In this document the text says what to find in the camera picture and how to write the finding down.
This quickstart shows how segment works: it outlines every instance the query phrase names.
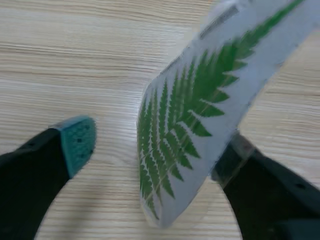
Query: teal rubber pad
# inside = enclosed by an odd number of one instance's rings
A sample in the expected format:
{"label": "teal rubber pad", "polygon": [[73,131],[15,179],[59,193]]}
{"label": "teal rubber pad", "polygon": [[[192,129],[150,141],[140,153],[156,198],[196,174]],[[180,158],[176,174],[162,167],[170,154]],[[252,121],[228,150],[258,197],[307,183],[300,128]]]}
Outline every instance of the teal rubber pad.
{"label": "teal rubber pad", "polygon": [[50,128],[60,131],[66,167],[72,179],[91,158],[97,139],[95,121],[85,115],[69,118]]}

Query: fern leaf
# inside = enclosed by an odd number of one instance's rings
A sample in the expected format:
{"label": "fern leaf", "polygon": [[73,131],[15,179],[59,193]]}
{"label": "fern leaf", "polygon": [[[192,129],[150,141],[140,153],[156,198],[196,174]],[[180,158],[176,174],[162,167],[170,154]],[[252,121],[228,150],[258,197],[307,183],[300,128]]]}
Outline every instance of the fern leaf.
{"label": "fern leaf", "polygon": [[194,106],[194,109],[192,109],[196,114],[209,118],[209,117],[215,117],[215,116],[221,116],[225,113],[215,106],[209,105],[203,101],[199,101],[197,105]]}
{"label": "fern leaf", "polygon": [[140,178],[142,179],[141,193],[142,197],[146,200],[145,204],[150,208],[154,217],[159,219],[156,213],[154,200],[152,198],[152,183],[150,177],[148,176],[147,170],[144,169],[144,166],[140,165]]}
{"label": "fern leaf", "polygon": [[191,113],[185,118],[184,123],[191,129],[191,131],[199,137],[211,137],[211,133],[206,130],[200,120],[198,120]]}
{"label": "fern leaf", "polygon": [[217,89],[214,92],[214,96],[212,96],[211,99],[209,98],[209,99],[203,99],[203,100],[206,100],[208,102],[216,104],[216,103],[224,102],[228,98],[229,98],[229,96],[225,92]]}
{"label": "fern leaf", "polygon": [[140,112],[140,117],[139,117],[139,120],[138,120],[138,124],[137,124],[137,132],[138,132],[138,155],[139,155],[139,159],[140,159],[140,163],[141,163],[141,160],[142,160],[142,156],[141,156],[141,153],[142,153],[142,146],[143,146],[143,137],[144,137],[144,134],[143,134],[143,129],[144,129],[144,120],[145,120],[145,115],[146,115],[146,102],[147,100],[144,99],[143,103],[142,103],[142,107],[141,107],[141,112]]}
{"label": "fern leaf", "polygon": [[[157,134],[158,134],[158,95],[157,91],[154,92],[154,97],[151,99],[149,106],[148,106],[148,111],[147,111],[147,116],[150,116],[151,118],[151,147],[152,149],[157,147],[158,144],[158,139],[157,139]],[[145,165],[148,169],[149,175],[151,177],[151,182],[153,184],[154,190],[156,192],[156,195],[159,198],[159,201],[162,203],[161,199],[161,192],[160,192],[160,174],[158,167],[156,165],[157,159],[154,156],[154,151],[152,151],[152,156],[155,159],[155,162],[153,161],[151,155],[149,154],[149,139],[148,142],[145,141],[145,144],[148,146],[148,148],[145,148],[146,152],[146,157],[145,157]]]}
{"label": "fern leaf", "polygon": [[158,145],[158,94],[154,91],[153,110],[152,110],[152,125],[151,125],[151,147],[156,149]]}
{"label": "fern leaf", "polygon": [[169,178],[167,176],[167,167],[165,164],[165,160],[162,158],[160,152],[158,151],[158,95],[157,91],[154,92],[153,97],[153,110],[152,110],[152,126],[151,126],[151,147],[152,147],[152,156],[155,159],[157,164],[158,172],[156,174],[159,178],[158,181],[154,181],[153,186],[155,187],[155,192],[162,204],[161,197],[161,188],[162,186],[164,190],[175,198],[174,191],[171,188],[171,184]]}
{"label": "fern leaf", "polygon": [[165,158],[165,162],[166,162],[166,166],[169,170],[169,172],[174,176],[176,177],[177,179],[181,180],[182,182],[184,181],[183,177],[181,176],[178,168],[177,168],[177,165],[176,165],[176,161],[175,161],[175,158],[173,156],[173,153],[170,149],[170,147],[164,143],[164,142],[161,142],[160,143],[160,149],[164,155],[164,158]]}
{"label": "fern leaf", "polygon": [[193,145],[192,140],[188,135],[188,132],[180,124],[175,125],[174,131],[176,136],[178,137],[178,140],[184,152],[196,158],[200,158],[200,155],[197,152],[195,146]]}
{"label": "fern leaf", "polygon": [[163,159],[157,148],[153,150],[152,154],[158,165],[161,186],[171,197],[175,198],[174,191],[171,188],[171,183],[167,175],[168,169],[165,160]]}
{"label": "fern leaf", "polygon": [[192,92],[193,92],[193,78],[194,78],[194,71],[195,71],[195,62],[196,62],[196,58],[194,57],[192,59],[191,65],[189,67],[188,70],[188,76],[186,78],[185,81],[185,88],[184,88],[184,98],[183,98],[183,109],[181,111],[181,115],[186,112],[186,110],[188,109],[188,105],[192,100]]}
{"label": "fern leaf", "polygon": [[159,182],[159,175],[157,167],[150,157],[149,153],[149,140],[150,140],[150,132],[151,132],[151,122],[152,122],[152,99],[150,100],[146,113],[143,118],[143,129],[141,130],[142,134],[142,151],[144,155],[144,161],[146,169],[144,169],[143,163],[140,162],[140,189],[143,198],[146,200],[147,206],[154,213],[156,218],[157,214],[155,211],[154,200],[153,200],[153,187],[156,186]]}
{"label": "fern leaf", "polygon": [[161,99],[160,99],[160,109],[159,109],[159,135],[160,135],[160,139],[165,138],[167,105],[168,105],[168,84],[167,84],[167,79],[166,79],[164,82],[164,87],[163,87],[162,95],[161,95]]}
{"label": "fern leaf", "polygon": [[182,116],[184,112],[184,101],[185,95],[188,93],[186,92],[186,87],[188,82],[186,82],[186,66],[183,67],[182,75],[179,80],[175,79],[177,82],[176,88],[176,105],[175,105],[175,123],[177,120]]}
{"label": "fern leaf", "polygon": [[172,156],[177,160],[177,162],[183,167],[193,169],[188,158],[183,152],[184,149],[182,148],[182,145],[178,142],[176,137],[169,132],[166,136],[166,139],[171,147]]}
{"label": "fern leaf", "polygon": [[173,82],[173,88],[171,95],[169,97],[169,113],[168,113],[168,128],[171,129],[175,124],[175,113],[177,104],[177,85],[178,85],[178,71],[175,74],[175,79]]}

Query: black plastic part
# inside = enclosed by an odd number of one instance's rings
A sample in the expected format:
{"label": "black plastic part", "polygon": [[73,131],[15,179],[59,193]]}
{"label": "black plastic part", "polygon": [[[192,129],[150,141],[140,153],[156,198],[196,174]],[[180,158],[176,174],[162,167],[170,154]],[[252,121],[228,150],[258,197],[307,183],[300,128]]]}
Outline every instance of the black plastic part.
{"label": "black plastic part", "polygon": [[298,219],[277,223],[271,231],[273,240],[319,240],[320,220]]}
{"label": "black plastic part", "polygon": [[[241,162],[231,147],[220,161],[228,156],[232,163]],[[222,163],[215,171],[224,179],[231,173]],[[253,152],[223,191],[244,240],[320,240],[318,189],[259,151]]]}
{"label": "black plastic part", "polygon": [[0,156],[0,240],[31,240],[69,180],[60,132],[48,129]]}

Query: wood grain surface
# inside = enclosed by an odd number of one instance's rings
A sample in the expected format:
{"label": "wood grain surface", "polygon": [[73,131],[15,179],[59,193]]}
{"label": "wood grain surface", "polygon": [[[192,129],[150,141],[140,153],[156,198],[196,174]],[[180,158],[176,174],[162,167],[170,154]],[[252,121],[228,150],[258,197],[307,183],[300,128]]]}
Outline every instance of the wood grain surface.
{"label": "wood grain surface", "polygon": [[[89,114],[95,154],[51,205],[37,239],[239,240],[215,184],[203,219],[148,227],[139,202],[136,118],[146,84],[184,48],[212,0],[1,0],[0,153]],[[265,154],[320,187],[320,31],[243,120]]]}

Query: green fern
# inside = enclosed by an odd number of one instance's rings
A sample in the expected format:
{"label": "green fern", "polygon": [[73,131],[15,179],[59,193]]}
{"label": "green fern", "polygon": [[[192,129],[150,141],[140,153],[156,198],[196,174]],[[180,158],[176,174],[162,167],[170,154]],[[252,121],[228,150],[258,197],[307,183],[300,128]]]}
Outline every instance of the green fern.
{"label": "green fern", "polygon": [[245,67],[247,64],[244,59],[254,53],[253,48],[259,41],[303,1],[293,1],[243,37],[225,43],[219,51],[211,55],[205,51],[196,69],[194,58],[189,67],[184,66],[181,77],[176,72],[170,94],[165,80],[159,105],[157,90],[148,104],[147,98],[144,100],[137,130],[140,191],[157,219],[153,191],[161,204],[161,187],[175,198],[168,174],[184,181],[178,166],[192,170],[188,156],[201,157],[188,130],[199,137],[211,136],[196,116],[211,118],[224,115],[213,104],[229,98],[221,89],[238,79],[230,72]]}

